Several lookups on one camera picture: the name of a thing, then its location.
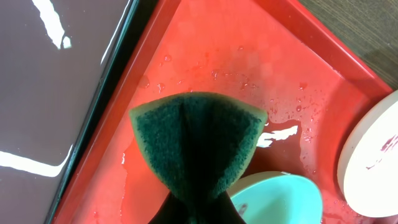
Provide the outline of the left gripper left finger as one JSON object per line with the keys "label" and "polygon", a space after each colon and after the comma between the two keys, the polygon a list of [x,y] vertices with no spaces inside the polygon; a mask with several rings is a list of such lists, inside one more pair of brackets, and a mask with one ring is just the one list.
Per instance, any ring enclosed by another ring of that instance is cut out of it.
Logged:
{"label": "left gripper left finger", "polygon": [[169,193],[149,224],[185,224],[194,210]]}

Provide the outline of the light blue plate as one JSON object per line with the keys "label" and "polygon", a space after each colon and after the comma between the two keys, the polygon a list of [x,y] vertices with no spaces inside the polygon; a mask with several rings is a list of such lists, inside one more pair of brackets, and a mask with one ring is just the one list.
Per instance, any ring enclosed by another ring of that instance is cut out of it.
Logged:
{"label": "light blue plate", "polygon": [[321,224],[323,200],[317,185],[301,175],[267,171],[239,179],[228,189],[246,223]]}

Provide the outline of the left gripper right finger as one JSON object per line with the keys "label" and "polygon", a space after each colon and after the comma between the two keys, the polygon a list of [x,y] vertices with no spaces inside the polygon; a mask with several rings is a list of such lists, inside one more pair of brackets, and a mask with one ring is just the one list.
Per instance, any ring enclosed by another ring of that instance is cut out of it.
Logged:
{"label": "left gripper right finger", "polygon": [[200,213],[207,223],[214,224],[245,224],[235,209],[227,191],[219,194],[211,203],[201,208]]}

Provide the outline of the green yellow sponge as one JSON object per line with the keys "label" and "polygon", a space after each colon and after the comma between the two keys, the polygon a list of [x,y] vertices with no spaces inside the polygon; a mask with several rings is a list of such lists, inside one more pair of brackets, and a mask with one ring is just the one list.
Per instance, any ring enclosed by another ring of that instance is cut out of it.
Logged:
{"label": "green yellow sponge", "polygon": [[178,199],[208,203],[246,170],[267,113],[210,92],[180,93],[130,110],[138,148]]}

